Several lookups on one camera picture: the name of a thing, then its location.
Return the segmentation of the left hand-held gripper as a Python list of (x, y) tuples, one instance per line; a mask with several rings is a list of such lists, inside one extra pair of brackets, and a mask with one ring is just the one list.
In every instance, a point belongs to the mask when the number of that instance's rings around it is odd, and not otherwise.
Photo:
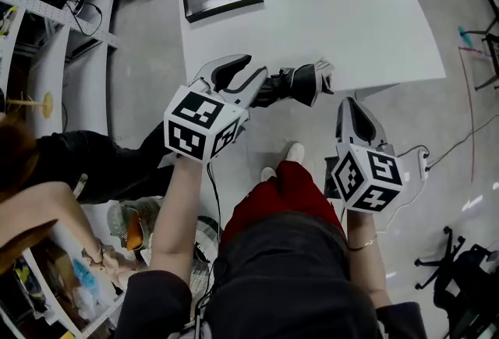
[(238, 88), (227, 88), (251, 59), (236, 54), (210, 61), (193, 82), (177, 90), (164, 113), (168, 149), (207, 164), (235, 141), (268, 74), (267, 67), (261, 67)]

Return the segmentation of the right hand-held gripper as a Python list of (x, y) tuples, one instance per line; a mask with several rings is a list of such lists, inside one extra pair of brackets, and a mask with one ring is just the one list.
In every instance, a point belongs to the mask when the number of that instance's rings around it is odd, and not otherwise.
[(324, 195), (341, 200), (348, 210), (379, 214), (404, 191), (402, 162), (395, 156), (393, 146), (386, 143), (381, 123), (353, 97), (345, 97), (338, 107), (337, 141), (345, 141), (350, 118), (358, 139), (380, 145), (339, 143), (338, 154), (325, 159)]

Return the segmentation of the black umbrella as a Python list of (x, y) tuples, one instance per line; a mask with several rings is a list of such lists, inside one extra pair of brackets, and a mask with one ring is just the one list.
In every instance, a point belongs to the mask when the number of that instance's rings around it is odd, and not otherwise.
[(289, 98), (312, 107), (319, 94), (334, 93), (331, 87), (333, 71), (333, 64), (324, 58), (299, 68), (281, 68), (278, 74), (265, 79), (251, 107), (267, 108)]

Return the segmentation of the person's right forearm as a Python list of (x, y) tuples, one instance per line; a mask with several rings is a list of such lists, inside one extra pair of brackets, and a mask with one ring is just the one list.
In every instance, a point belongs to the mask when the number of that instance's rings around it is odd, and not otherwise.
[(352, 282), (369, 296), (375, 309), (390, 305), (373, 215), (348, 210), (346, 224)]

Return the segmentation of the person's left forearm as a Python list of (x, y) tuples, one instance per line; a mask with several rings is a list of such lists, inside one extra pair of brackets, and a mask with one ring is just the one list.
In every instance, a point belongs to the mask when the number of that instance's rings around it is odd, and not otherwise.
[(153, 231), (149, 268), (168, 271), (187, 284), (193, 262), (202, 177), (201, 163), (177, 157)]

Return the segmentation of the white power strip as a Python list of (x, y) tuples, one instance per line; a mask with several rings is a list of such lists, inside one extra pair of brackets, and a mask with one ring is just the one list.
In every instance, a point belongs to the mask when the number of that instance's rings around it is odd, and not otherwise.
[(418, 158), (419, 158), (419, 170), (420, 170), (420, 177), (423, 182), (425, 182), (428, 177), (428, 164), (427, 164), (427, 158), (429, 157), (429, 152), (427, 150), (420, 150), (418, 153)]

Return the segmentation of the red trousers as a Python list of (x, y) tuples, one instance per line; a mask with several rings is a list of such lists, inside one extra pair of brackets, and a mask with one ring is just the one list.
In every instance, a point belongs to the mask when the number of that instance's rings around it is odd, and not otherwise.
[(235, 206), (221, 236), (221, 245), (226, 245), (256, 221), (280, 212), (319, 217), (344, 232), (334, 208), (317, 188), (310, 173), (296, 161), (282, 161), (274, 177), (256, 185)]

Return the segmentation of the white table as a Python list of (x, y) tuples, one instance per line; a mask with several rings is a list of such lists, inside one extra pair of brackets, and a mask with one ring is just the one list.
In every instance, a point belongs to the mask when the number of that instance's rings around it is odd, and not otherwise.
[(249, 54), (271, 72), (327, 59), (336, 91), (442, 79), (444, 66), (418, 0), (263, 0), (195, 23), (182, 21), (186, 75)]

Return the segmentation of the white shelf rack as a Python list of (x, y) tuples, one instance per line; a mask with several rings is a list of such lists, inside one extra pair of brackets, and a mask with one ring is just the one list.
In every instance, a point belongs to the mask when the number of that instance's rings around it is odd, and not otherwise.
[[(91, 0), (103, 12), (103, 20), (92, 37), (95, 43), (86, 46), (71, 60), (62, 60), (63, 52), (67, 51), (71, 30), (79, 30), (69, 10), (57, 9), (40, 0), (0, 0), (1, 2), (14, 5), (19, 8), (16, 14), (20, 28), (22, 16), (25, 12), (32, 12), (38, 16), (47, 18), (59, 24), (59, 31), (54, 34), (45, 45), (38, 51), (40, 58), (34, 66), (34, 78), (28, 80), (28, 94), (35, 100), (38, 96), (51, 93), (53, 109), (49, 118), (42, 118), (41, 115), (33, 117), (33, 112), (28, 111), (29, 123), (32, 123), (34, 134), (39, 136), (49, 135), (53, 132), (62, 131), (63, 128), (63, 108), (65, 105), (68, 116), (68, 129), (83, 129), (108, 135), (107, 118), (107, 64), (109, 48), (117, 49), (118, 38), (109, 31), (112, 6), (114, 0)], [(51, 238), (64, 249), (71, 258), (81, 258), (81, 246), (61, 224), (56, 223), (50, 227)], [(82, 330), (71, 320), (70, 316), (62, 308), (58, 299), (50, 289), (47, 280), (42, 274), (40, 267), (33, 255), (31, 248), (26, 248), (22, 252), (22, 257), (27, 262), (28, 267), (37, 278), (45, 299), (49, 304), (49, 315), (56, 322), (59, 322), (71, 333), (74, 339), (87, 339), (102, 325), (102, 323), (121, 305), (120, 296), (110, 298), (111, 305), (91, 323)]]

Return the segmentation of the black metal stool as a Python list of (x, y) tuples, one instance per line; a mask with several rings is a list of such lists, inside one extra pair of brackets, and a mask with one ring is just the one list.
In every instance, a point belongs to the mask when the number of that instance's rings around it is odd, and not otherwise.
[(499, 25), (499, 19), (493, 18), (492, 22), (485, 30), (465, 30), (461, 33), (462, 37), (468, 34), (481, 36), (481, 41), (487, 46), (485, 56), (488, 56), (492, 63), (494, 74), (484, 83), (475, 86), (475, 90), (482, 90), (493, 84), (494, 89), (499, 89), (499, 36), (491, 33), (494, 26)]

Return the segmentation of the metal mesh colander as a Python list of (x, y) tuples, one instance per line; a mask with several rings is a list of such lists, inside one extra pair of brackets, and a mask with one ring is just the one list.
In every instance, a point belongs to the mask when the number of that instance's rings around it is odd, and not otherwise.
[(152, 198), (111, 206), (107, 214), (111, 236), (118, 238), (121, 247), (128, 251), (149, 249), (159, 210), (158, 203)]

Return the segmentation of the wooden stand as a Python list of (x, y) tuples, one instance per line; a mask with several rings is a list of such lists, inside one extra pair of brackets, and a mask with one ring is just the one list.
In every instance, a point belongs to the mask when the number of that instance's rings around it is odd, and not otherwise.
[(54, 98), (51, 92), (46, 92), (44, 94), (44, 98), (42, 101), (34, 101), (31, 97), (28, 97), (27, 100), (21, 99), (21, 100), (14, 100), (14, 99), (6, 99), (5, 104), (8, 106), (11, 105), (16, 105), (19, 107), (32, 107), (35, 109), (36, 107), (39, 107), (41, 109), (41, 113), (44, 116), (44, 118), (50, 118), (51, 113), (53, 111), (54, 107)]

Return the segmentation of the black top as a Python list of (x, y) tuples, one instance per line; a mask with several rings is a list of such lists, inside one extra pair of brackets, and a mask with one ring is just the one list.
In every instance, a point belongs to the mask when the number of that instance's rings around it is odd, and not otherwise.
[(427, 339), (418, 304), (376, 308), (351, 282), (340, 231), (301, 213), (237, 234), (214, 262), (199, 323), (191, 301), (169, 272), (135, 274), (115, 339)]

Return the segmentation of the black office chair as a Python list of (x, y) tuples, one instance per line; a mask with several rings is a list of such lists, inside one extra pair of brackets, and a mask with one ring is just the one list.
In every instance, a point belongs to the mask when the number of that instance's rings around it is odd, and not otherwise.
[(499, 267), (488, 272), (482, 268), (484, 261), (491, 261), (499, 252), (492, 252), (475, 244), (463, 251), (465, 238), (453, 241), (453, 230), (443, 228), (447, 236), (444, 256), (439, 260), (416, 259), (417, 267), (433, 267), (435, 271), (422, 284), (423, 290), (434, 286), (434, 305), (444, 310), (448, 317), (448, 333), (444, 339), (479, 339), (491, 327), (491, 339), (499, 339)]

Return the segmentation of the light blue plastic bag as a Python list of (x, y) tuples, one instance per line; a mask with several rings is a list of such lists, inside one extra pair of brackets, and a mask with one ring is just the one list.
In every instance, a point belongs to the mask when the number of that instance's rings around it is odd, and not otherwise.
[(94, 295), (98, 294), (97, 281), (94, 275), (78, 259), (73, 259), (73, 272), (85, 289)]

